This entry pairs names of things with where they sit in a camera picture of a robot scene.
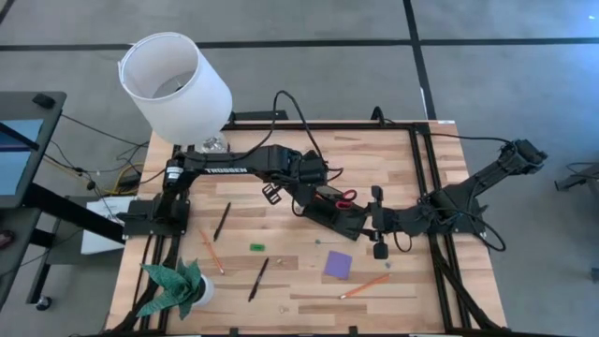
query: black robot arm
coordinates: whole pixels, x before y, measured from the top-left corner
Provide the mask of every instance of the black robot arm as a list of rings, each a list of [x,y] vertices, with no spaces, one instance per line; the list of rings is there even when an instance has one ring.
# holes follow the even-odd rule
[[[302,154],[281,145],[263,146],[241,154],[177,153],[165,168],[163,191],[153,200],[134,200],[124,220],[124,235],[181,235],[189,218],[188,190],[201,175],[254,174],[267,185],[262,194],[274,205],[284,189],[301,214],[351,240],[364,227],[364,209],[336,207],[340,191],[327,186],[327,163],[315,151]]]
[[[453,231],[480,235],[485,228],[476,218],[485,208],[479,207],[475,197],[510,175],[536,173],[546,158],[526,139],[506,143],[499,158],[490,165],[462,183],[432,191],[405,210],[384,208],[383,191],[373,186],[374,202],[369,203],[367,210],[373,217],[374,230],[362,229],[362,234],[381,244],[383,234],[398,231],[409,236]]]
[[[263,194],[270,204],[281,200],[284,189],[304,206],[314,198],[315,189],[327,184],[327,165],[316,152],[302,154],[281,145],[263,146],[250,153],[200,154],[195,151],[175,154],[167,162],[163,193],[156,207],[157,218],[173,218],[175,200],[191,187],[200,175],[254,174],[268,185]]]

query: black pen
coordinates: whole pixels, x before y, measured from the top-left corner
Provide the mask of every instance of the black pen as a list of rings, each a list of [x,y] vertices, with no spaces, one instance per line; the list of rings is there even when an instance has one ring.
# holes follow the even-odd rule
[[[231,208],[231,203],[229,202],[226,205],[225,212],[223,213],[223,217],[221,218],[221,223],[218,224],[218,227],[216,228],[216,231],[214,232],[213,238],[214,238],[215,242],[216,242],[216,239],[218,239],[218,234],[221,233],[221,229],[223,228],[223,225],[225,224],[226,215],[228,214],[228,209],[230,209],[230,208]]]
[[[247,299],[247,301],[252,301],[252,299],[256,295],[256,292],[258,291],[258,285],[260,284],[260,280],[262,279],[262,275],[264,274],[264,270],[266,269],[266,266],[268,264],[269,264],[269,258],[267,257],[264,260],[264,264],[262,265],[262,269],[260,270],[260,274],[258,275],[258,278],[256,279],[256,282],[254,283],[254,287],[252,288],[252,292],[250,293],[250,298]]]

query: potted plant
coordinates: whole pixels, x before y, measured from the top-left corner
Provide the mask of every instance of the potted plant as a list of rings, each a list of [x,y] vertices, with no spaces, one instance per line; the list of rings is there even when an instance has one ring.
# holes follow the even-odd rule
[[[138,317],[179,305],[179,318],[183,320],[189,315],[192,306],[205,305],[214,295],[214,283],[201,274],[197,259],[185,267],[183,260],[179,258],[176,271],[159,265],[141,267],[164,291],[141,307]]]

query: white pot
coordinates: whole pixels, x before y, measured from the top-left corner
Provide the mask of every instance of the white pot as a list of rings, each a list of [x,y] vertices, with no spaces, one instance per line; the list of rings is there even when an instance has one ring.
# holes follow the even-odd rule
[[[208,302],[212,299],[212,296],[214,296],[214,282],[204,275],[202,275],[202,280],[204,280],[204,284],[206,285],[204,294],[199,298],[199,300],[196,300],[192,306],[204,306],[208,304]]]

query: purple sticky note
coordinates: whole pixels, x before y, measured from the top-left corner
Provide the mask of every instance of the purple sticky note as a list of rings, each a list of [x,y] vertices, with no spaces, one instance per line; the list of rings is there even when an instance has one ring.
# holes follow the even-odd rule
[[[329,252],[325,274],[347,280],[352,267],[352,257],[339,252]]]

